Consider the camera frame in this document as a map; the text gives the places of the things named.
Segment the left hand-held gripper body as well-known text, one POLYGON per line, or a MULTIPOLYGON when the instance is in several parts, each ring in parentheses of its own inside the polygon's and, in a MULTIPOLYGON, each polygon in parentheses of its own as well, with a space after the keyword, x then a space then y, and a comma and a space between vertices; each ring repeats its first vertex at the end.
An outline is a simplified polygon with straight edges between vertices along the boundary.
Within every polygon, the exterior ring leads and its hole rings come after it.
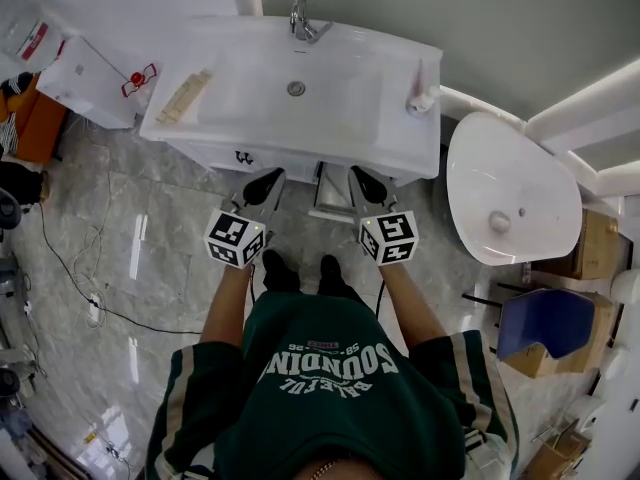
POLYGON ((274 204, 239 207, 224 200, 211 213, 204 233, 210 258, 238 269, 247 267, 266 247, 274 204))

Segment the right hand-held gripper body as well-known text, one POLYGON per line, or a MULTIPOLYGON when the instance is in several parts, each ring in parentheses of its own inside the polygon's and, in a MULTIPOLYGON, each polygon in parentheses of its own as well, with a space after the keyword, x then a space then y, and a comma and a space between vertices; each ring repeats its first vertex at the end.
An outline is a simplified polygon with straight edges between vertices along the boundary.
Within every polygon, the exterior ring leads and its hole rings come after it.
POLYGON ((377 266, 411 260, 418 241, 414 212, 402 204, 358 207, 358 243, 377 266))

